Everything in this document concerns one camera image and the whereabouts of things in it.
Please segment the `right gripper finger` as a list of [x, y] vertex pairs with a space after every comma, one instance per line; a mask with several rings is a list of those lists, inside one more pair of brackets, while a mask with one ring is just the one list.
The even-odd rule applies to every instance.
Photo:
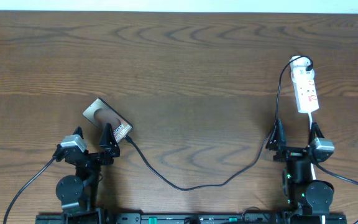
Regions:
[[273, 124], [272, 132], [268, 138], [266, 149], [270, 151], [280, 151], [287, 145], [285, 130], [280, 119], [276, 119]]
[[324, 135], [321, 132], [317, 122], [312, 122], [309, 131], [308, 144], [310, 145], [315, 138], [324, 138]]

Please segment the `Galaxy S25 Ultra smartphone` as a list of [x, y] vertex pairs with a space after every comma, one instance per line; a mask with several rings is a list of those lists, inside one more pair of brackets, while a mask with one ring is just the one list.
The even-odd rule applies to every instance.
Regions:
[[97, 98], [92, 102], [84, 110], [83, 116], [101, 131], [109, 123], [112, 126], [113, 135], [117, 143], [120, 143], [133, 130], [133, 125], [102, 98]]

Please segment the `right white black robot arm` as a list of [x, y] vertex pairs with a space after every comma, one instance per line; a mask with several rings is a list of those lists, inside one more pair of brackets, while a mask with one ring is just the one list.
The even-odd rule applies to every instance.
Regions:
[[277, 218], [282, 223], [324, 223], [333, 201], [331, 183], [317, 180], [313, 165], [326, 161], [334, 153], [334, 143], [326, 139], [316, 123], [311, 125], [306, 147], [287, 146], [282, 122], [276, 119], [265, 147], [275, 151], [275, 162], [284, 162], [282, 172], [283, 191], [288, 197], [290, 209]]

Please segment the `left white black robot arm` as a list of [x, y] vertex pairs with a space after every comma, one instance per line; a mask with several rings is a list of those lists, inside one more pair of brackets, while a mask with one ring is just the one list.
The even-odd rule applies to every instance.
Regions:
[[57, 198], [62, 203], [62, 223], [110, 222], [106, 209], [96, 207], [101, 167], [112, 165], [114, 158], [120, 156], [110, 123], [105, 125], [99, 146], [104, 149], [103, 152], [90, 153], [80, 127], [57, 145], [52, 158], [71, 164], [76, 169], [74, 175], [63, 177], [56, 186]]

